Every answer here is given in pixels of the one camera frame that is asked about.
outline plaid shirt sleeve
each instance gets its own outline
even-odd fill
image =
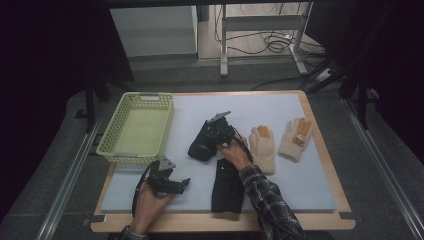
[[[258,214],[262,239],[306,239],[299,221],[283,200],[280,189],[266,178],[258,166],[242,169],[239,176]]]

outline yellow plastic basket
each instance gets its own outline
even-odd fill
[[[110,162],[149,164],[163,157],[174,114],[172,93],[125,93],[97,147]]]

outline person's right hand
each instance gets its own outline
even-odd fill
[[[241,136],[241,140],[247,146],[247,139]],[[236,167],[238,171],[242,170],[245,167],[253,165],[249,161],[246,152],[235,140],[232,140],[229,146],[217,145],[216,147],[220,152],[222,152],[222,154],[224,154],[225,158]]]

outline beige glove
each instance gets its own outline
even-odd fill
[[[289,121],[278,154],[298,161],[312,134],[312,124],[305,118]]]
[[[254,127],[249,141],[253,164],[258,165],[264,173],[274,173],[275,144],[272,131],[267,126]]]

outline table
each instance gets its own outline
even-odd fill
[[[199,96],[199,95],[256,95],[256,94],[297,94],[301,102],[305,116],[315,126],[312,133],[315,144],[327,175],[333,197],[336,202],[336,210],[331,213],[296,213],[302,227],[305,230],[348,230],[356,225],[354,219],[349,218],[351,209],[347,202],[343,188],[325,146],[319,128],[306,98],[302,91],[273,91],[273,92],[215,92],[215,93],[177,93],[176,96]],[[132,220],[130,213],[105,213],[100,210],[106,190],[115,171],[116,164],[111,164],[105,184],[102,189],[94,215],[100,217],[100,222],[92,222],[91,229],[94,232],[119,232]],[[259,231],[255,213],[164,213],[155,221],[150,232],[214,232],[214,231]]]

